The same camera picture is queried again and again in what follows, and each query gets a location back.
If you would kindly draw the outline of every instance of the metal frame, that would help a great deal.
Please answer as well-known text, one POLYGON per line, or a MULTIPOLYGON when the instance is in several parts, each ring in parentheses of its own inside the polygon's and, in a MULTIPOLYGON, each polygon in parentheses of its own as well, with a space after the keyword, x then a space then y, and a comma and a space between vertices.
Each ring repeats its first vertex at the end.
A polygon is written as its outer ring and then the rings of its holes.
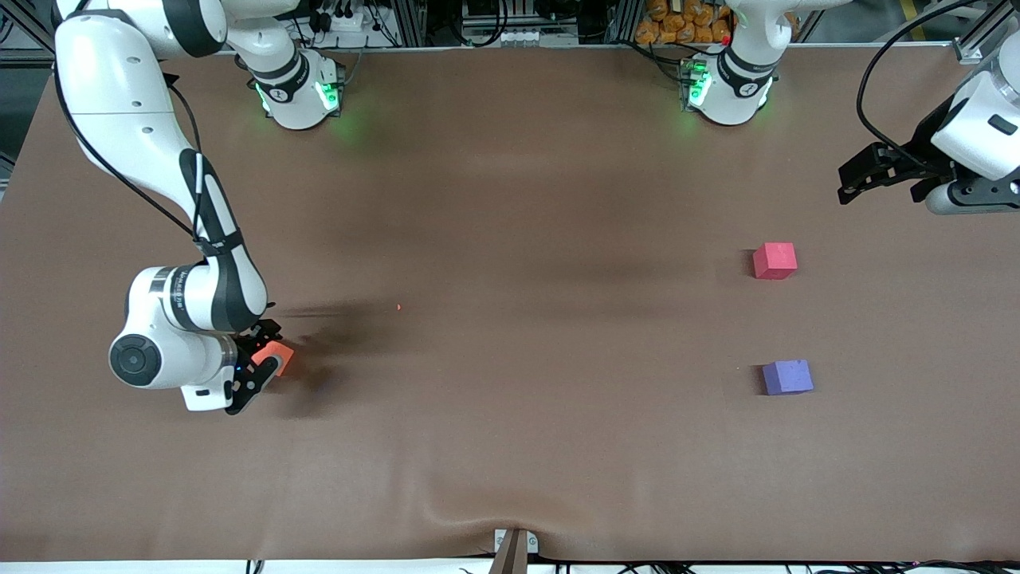
POLYGON ((609 18, 606 29, 606 42, 612 44, 620 40, 632 41, 638 23, 645 15, 643 0, 620 0, 609 18))
POLYGON ((53 54, 46 50, 0 50, 0 67, 51 67, 53 54))
MULTIPOLYGON (((509 13, 506 14, 507 31, 512 32, 524 28, 529 30, 563 31, 576 35, 576 14, 563 19, 545 18, 536 11, 534 2, 536 0, 509 0, 507 6, 509 13)), ((498 14, 470 14, 468 13, 467 3, 463 2, 461 4, 462 33, 465 37, 481 34, 482 32, 486 36, 489 36, 493 30, 498 29, 503 19, 502 14, 502 8, 499 9, 498 14)))
POLYGON ((812 10, 801 22, 801 32, 794 42, 800 44, 807 42, 808 38, 811 38, 811 35, 815 33, 815 29, 818 28, 818 22, 822 21, 823 15, 825 15, 825 10, 812 10))
POLYGON ((14 21, 14 25, 31 37, 42 50, 53 52, 53 33, 36 14, 36 8, 24 0, 0 0, 0 10, 14 21))
MULTIPOLYGON (((14 158, 7 155, 6 152, 0 151, 0 166, 3 166, 4 170, 8 173, 14 172, 14 158)), ((3 197, 3 192, 7 191, 7 185, 10 182, 8 177, 0 178, 0 198, 3 197)))
POLYGON ((424 46, 427 5, 419 0, 393 0, 393 11, 400 31, 401 46, 404 48, 424 46))
POLYGON ((499 544, 489 574, 527 574, 527 547, 531 535, 518 528, 510 530, 499 544))
POLYGON ((985 44, 996 32, 1005 29, 1007 20, 1013 15, 1014 8, 1010 0, 1000 0, 985 10, 967 34, 953 41, 953 47, 956 49, 957 59, 960 60, 960 63, 974 64, 981 61, 984 57, 981 49, 990 48, 986 47, 985 44))

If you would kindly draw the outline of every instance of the cable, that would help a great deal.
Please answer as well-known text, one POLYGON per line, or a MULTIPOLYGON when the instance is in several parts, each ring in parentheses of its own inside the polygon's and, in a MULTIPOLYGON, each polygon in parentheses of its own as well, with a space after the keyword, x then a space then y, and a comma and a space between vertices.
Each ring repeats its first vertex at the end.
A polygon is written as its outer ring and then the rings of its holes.
POLYGON ((181 105, 185 106, 185 111, 188 112, 188 120, 192 124, 192 133, 195 134, 195 149, 199 153, 202 153, 202 137, 198 133, 198 122, 195 121, 195 113, 192 112, 191 106, 188 105, 188 100, 181 93, 181 90, 177 90, 176 86, 170 84, 167 88, 173 92, 173 95, 177 96, 177 99, 181 100, 181 105))
MULTIPOLYGON (((460 5, 460 2, 457 2, 455 0, 450 2, 449 5, 456 7, 460 5)), ((502 38, 503 33, 507 31, 507 25, 509 25, 510 23, 510 6, 509 4, 507 4, 507 0, 500 0, 500 4, 496 9, 496 29, 493 31, 493 35, 489 38, 489 40, 486 40, 481 44, 475 44, 473 41, 464 38, 464 36, 460 33, 460 31, 457 30, 456 25, 457 19, 458 17, 456 11, 450 10, 448 13, 447 28, 450 29, 450 33, 453 34, 453 37, 457 39, 457 41, 460 42, 460 44, 463 46, 469 46, 472 48, 484 48, 486 46, 491 46, 497 40, 502 38), (503 9, 502 24, 500 24, 500 8, 503 9)))
MULTIPOLYGON (((857 572, 862 572, 861 570, 858 570, 858 568, 856 568, 855 565, 848 564, 847 567, 857 572)), ((954 568, 957 570, 966 570, 968 572, 975 572, 977 574, 1005 574, 1005 570, 1003 569, 1003 567, 1000 567, 993 563, 975 562, 975 563, 964 564, 959 562, 951 562, 947 560, 930 560, 927 562, 915 562, 909 566, 903 566, 903 567, 896 564, 889 567, 885 567, 879 564, 868 564, 865 565, 864 568, 866 569, 867 572, 873 574, 891 574, 894 572, 909 572, 916 568, 926 568, 926 567, 954 568)), ((847 574, 847 573, 842 572, 839 570, 818 570, 815 571, 813 574, 847 574)))
POLYGON ((652 61, 655 62, 655 66, 659 68, 659 71, 661 71, 663 75, 665 75, 666 77, 669 77, 670 80, 672 80, 673 82, 676 82, 677 84, 683 84, 683 81, 680 80, 680 77, 678 75, 674 75, 668 69, 666 69, 665 67, 662 67, 662 62, 659 61, 659 58, 656 57, 655 50, 652 49, 652 45, 651 44, 648 45, 648 52, 652 55, 652 61))
POLYGON ((489 40, 486 40, 481 44, 476 44, 475 48, 484 48, 495 43, 497 40, 503 37, 503 33, 507 31, 507 24, 510 23, 510 6, 507 4, 507 0, 500 0, 500 6, 503 8, 503 25, 500 27, 500 13, 496 12, 496 30, 493 31, 493 36, 489 40))
MULTIPOLYGON (((613 44, 623 44, 624 46, 630 46, 639 54, 645 56, 646 58, 653 59, 653 60, 656 60, 656 61, 661 61, 662 63, 675 63, 675 64, 679 64, 680 63, 680 58, 667 58, 665 56, 657 56, 657 55, 653 54, 651 52, 651 44, 649 44, 650 48, 648 50, 646 50, 645 48, 642 48, 641 44, 638 44, 636 42, 631 42, 630 40, 616 40, 615 42, 613 42, 613 44)), ((697 46, 692 46, 691 44, 673 44, 673 46, 676 46, 677 48, 683 48, 683 49, 686 49, 686 50, 691 50, 692 52, 695 52, 695 53, 698 53, 698 54, 712 55, 711 52, 709 52, 707 50, 702 50, 701 48, 699 48, 697 46)))
POLYGON ((361 47, 361 51, 358 52, 358 59, 354 60, 354 65, 351 66, 351 74, 344 79, 344 87, 351 85, 354 82, 354 74, 358 72, 358 66, 361 65, 361 56, 365 55, 365 48, 368 47, 368 35, 365 35, 365 45, 361 47))
POLYGON ((937 8, 926 14, 918 16, 917 18, 914 18, 914 20, 911 21, 909 25, 904 27, 903 30, 894 35, 892 38, 889 38, 888 41, 885 42, 885 44, 882 45, 882 47, 879 48, 877 52, 875 52, 874 57, 872 57, 871 61, 868 62, 868 66, 864 68, 864 75, 861 76, 861 86, 857 90, 857 117, 858 119, 861 120, 861 124, 864 125, 865 128, 867 128, 869 132, 871 132, 873 136, 881 140, 882 143, 896 150, 897 153, 909 159, 910 161, 914 162, 915 164, 917 164, 918 167, 921 167, 922 169, 934 173, 940 173, 941 169, 934 167, 931 164, 925 163, 924 161, 921 161, 917 157, 911 155, 906 149, 900 146, 900 144, 894 142, 888 136, 881 133, 878 129, 878 127, 875 127, 875 125, 871 123, 870 120, 868 120, 867 116, 864 114, 864 91, 868 87, 868 80, 871 77, 871 71, 875 68, 875 64, 877 64, 878 60, 881 59, 883 55, 885 55, 885 52, 887 52, 889 48, 892 47, 892 44, 896 44, 898 40, 909 34, 910 31, 921 25, 922 23, 934 17, 940 16, 946 12, 949 12, 950 10, 955 10, 956 8, 959 8, 961 6, 973 4, 977 0, 958 0, 957 2, 953 2, 952 4, 947 4, 941 8, 937 8))
MULTIPOLYGON (((198 156, 196 157, 196 161, 201 162, 203 160, 203 155, 202 155, 202 137, 198 133, 198 122, 195 121, 195 113, 192 112, 191 105, 188 104, 188 99, 185 98, 185 95, 181 93, 181 90, 177 90, 176 86, 174 86, 173 84, 170 84, 169 86, 167 86, 167 88, 171 92, 173 92, 173 95, 177 96, 177 99, 181 100, 181 104, 185 106, 185 111, 188 112, 188 120, 191 121, 192 133, 195 134, 195 150, 198 151, 198 156)), ((199 241, 199 236, 198 236, 198 214, 202 210, 202 200, 205 198, 205 195, 206 195, 206 194, 202 193, 202 181, 201 180, 196 180, 195 181, 195 195, 196 195, 195 209, 192 212, 192 241, 196 241, 197 242, 197 241, 199 241)))
POLYGON ((305 33, 301 31, 301 24, 298 23, 298 15, 294 10, 291 11, 291 21, 294 22, 294 28, 298 30, 298 36, 301 37, 301 47, 310 48, 311 44, 308 43, 308 39, 305 38, 305 33))
POLYGON ((7 18, 7 16, 4 16, 3 14, 0 14, 0 16, 3 17, 3 20, 0 21, 0 33, 3 33, 3 38, 0 38, 0 44, 2 44, 10 38, 10 33, 14 32, 14 20, 7 18))
POLYGON ((379 6, 375 0, 367 0, 365 6, 368 8, 368 12, 372 15, 372 21, 374 21, 379 27, 379 32, 382 33, 382 37, 387 39, 394 48, 399 48, 400 43, 397 42, 396 37, 393 32, 390 31, 390 27, 386 23, 386 18, 382 17, 382 11, 379 10, 379 6))
POLYGON ((92 154, 92 156, 97 161, 99 161, 99 163, 103 167, 105 167, 106 170, 109 171, 114 177, 119 179, 120 182, 128 186, 128 188, 134 191, 136 194, 138 194, 139 197, 145 199, 145 201, 149 203, 149 205, 155 207, 157 211, 165 215, 166 218, 173 221, 173 223, 180 226, 182 229, 184 229, 185 232, 187 232, 188 234, 192 234, 192 229, 188 228, 188 225, 185 224, 184 221, 178 219, 176 215, 174 215, 173 213, 167 211, 166 207, 163 207, 162 205, 157 203, 155 199, 149 196, 149 194, 139 189, 139 187, 133 184, 128 177, 125 177, 123 173, 118 171, 116 167, 110 165, 110 162, 107 161, 102 155, 100 155, 99 152, 96 151, 96 148, 92 147, 92 144, 90 144, 89 141, 85 139, 85 136, 82 135, 82 131, 79 128, 78 123, 74 122, 74 118, 71 117, 70 110, 67 108, 67 100, 64 98, 63 95, 63 88, 60 84, 60 70, 56 61, 53 62, 53 85, 57 91, 57 102, 60 104, 60 111, 63 112, 64 118, 67 120, 67 124, 70 125, 70 129, 71 132, 74 133, 74 137, 78 138, 78 141, 82 143, 82 147, 84 147, 86 151, 92 154))

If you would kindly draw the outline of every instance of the foam block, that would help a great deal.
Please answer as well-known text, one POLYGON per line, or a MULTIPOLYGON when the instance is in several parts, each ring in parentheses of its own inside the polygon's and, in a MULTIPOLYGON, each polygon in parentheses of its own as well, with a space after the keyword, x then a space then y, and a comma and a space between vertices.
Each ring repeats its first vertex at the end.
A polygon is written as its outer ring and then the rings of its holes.
POLYGON ((757 278, 786 278, 797 270, 793 243, 764 243, 753 258, 757 278))
POLYGON ((762 367, 762 373, 765 374, 765 390, 769 395, 800 395, 815 388, 808 362, 803 359, 776 361, 762 367))

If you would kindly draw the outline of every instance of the green led light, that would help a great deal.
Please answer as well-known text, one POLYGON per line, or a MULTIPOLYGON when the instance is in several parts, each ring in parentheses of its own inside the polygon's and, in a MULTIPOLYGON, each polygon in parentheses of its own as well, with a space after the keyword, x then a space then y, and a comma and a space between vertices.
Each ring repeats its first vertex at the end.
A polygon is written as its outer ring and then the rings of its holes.
POLYGON ((758 107, 765 105, 765 102, 768 101, 768 89, 771 87, 772 87, 772 79, 769 77, 768 83, 765 84, 764 88, 762 88, 762 98, 758 100, 758 107))
POLYGON ((708 89, 712 86, 712 74, 709 72, 702 73, 701 80, 695 82, 694 86, 691 87, 691 105, 701 105, 705 102, 705 94, 708 93, 708 89))
POLYGON ((255 91, 258 92, 258 97, 262 100, 262 109, 264 109, 266 113, 269 113, 269 103, 265 101, 265 94, 262 92, 262 87, 255 84, 255 91))
POLYGON ((334 88, 329 84, 322 85, 316 82, 315 91, 318 92, 319 99, 322 100, 322 105, 324 105, 326 109, 337 108, 337 88, 334 88))

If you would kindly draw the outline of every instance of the purple cube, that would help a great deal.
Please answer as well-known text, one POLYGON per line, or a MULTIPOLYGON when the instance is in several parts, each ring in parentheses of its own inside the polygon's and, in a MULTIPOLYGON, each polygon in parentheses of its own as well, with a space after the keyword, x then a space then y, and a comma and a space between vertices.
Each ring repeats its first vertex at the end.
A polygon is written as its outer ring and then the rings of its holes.
POLYGON ((762 373, 765 375, 765 390, 769 395, 800 395, 815 388, 808 362, 803 359, 776 361, 762 367, 762 373))

